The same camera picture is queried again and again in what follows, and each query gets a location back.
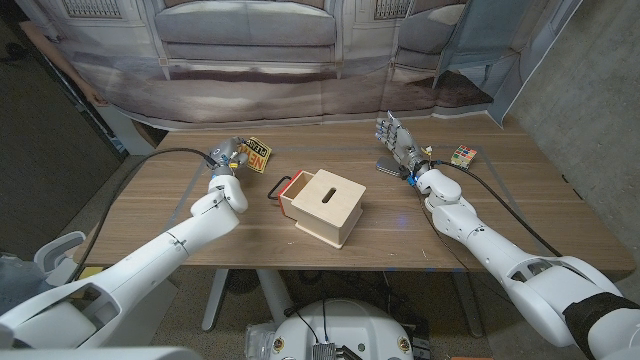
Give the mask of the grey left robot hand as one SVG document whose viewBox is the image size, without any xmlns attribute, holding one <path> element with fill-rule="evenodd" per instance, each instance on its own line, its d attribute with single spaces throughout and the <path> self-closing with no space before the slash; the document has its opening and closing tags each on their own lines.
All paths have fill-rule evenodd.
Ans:
<svg viewBox="0 0 640 360">
<path fill-rule="evenodd" d="M 243 144 L 244 139 L 235 136 L 215 146 L 209 152 L 209 156 L 214 160 L 213 165 L 208 165 L 212 173 L 216 176 L 234 175 L 237 168 L 245 166 L 249 156 L 241 151 Z"/>
</svg>

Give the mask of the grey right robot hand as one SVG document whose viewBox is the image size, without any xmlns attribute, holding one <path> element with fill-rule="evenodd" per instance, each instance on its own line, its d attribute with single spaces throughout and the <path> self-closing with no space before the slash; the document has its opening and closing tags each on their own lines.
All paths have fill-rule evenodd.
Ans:
<svg viewBox="0 0 640 360">
<path fill-rule="evenodd" d="M 431 164 L 406 127 L 391 111 L 386 119 L 378 119 L 375 138 L 385 145 L 392 157 L 380 157 L 378 170 L 402 180 L 417 180 L 431 169 Z"/>
</svg>

